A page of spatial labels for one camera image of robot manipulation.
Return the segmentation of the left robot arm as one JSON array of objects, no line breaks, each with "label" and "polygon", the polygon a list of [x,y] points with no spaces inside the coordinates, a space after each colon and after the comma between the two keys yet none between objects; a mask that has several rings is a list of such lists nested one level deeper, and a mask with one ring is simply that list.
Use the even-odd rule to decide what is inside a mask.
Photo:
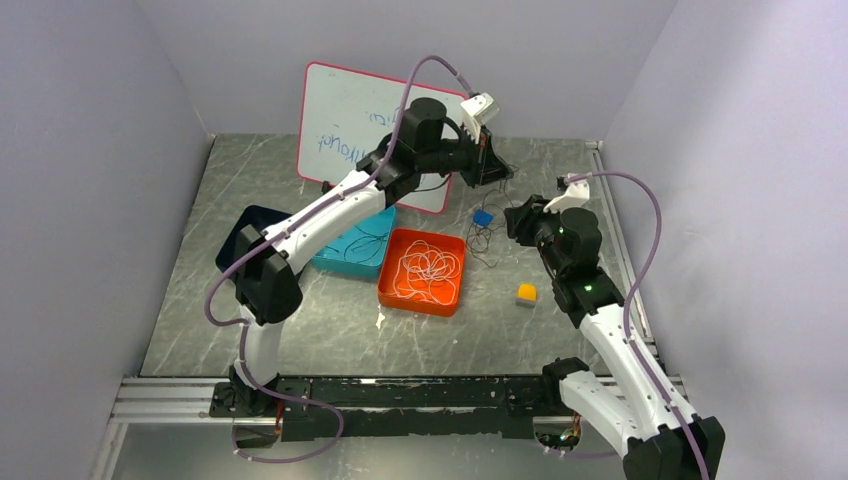
[{"label": "left robot arm", "polygon": [[332,189],[265,229],[247,224],[234,233],[234,257],[222,273],[232,281],[242,312],[233,321],[242,337],[230,385],[235,407],[251,416],[286,399],[276,393],[282,327],[302,303],[299,275],[316,253],[416,191],[426,174],[455,173],[470,187],[513,175],[494,152],[486,126],[499,112],[491,95],[477,93],[461,102],[459,122],[433,98],[402,105],[393,131]]}]

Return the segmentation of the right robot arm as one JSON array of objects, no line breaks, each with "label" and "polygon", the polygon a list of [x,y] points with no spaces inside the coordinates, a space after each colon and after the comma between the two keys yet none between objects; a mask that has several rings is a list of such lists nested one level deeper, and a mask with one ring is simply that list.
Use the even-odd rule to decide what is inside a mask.
[{"label": "right robot arm", "polygon": [[509,238],[537,250],[559,309],[594,346],[621,393],[577,358],[543,369],[539,391],[550,413],[575,411],[614,448],[628,479],[713,479],[725,443],[716,417],[699,415],[665,374],[624,311],[625,298],[599,264],[596,215],[561,212],[532,195],[504,213]]}]

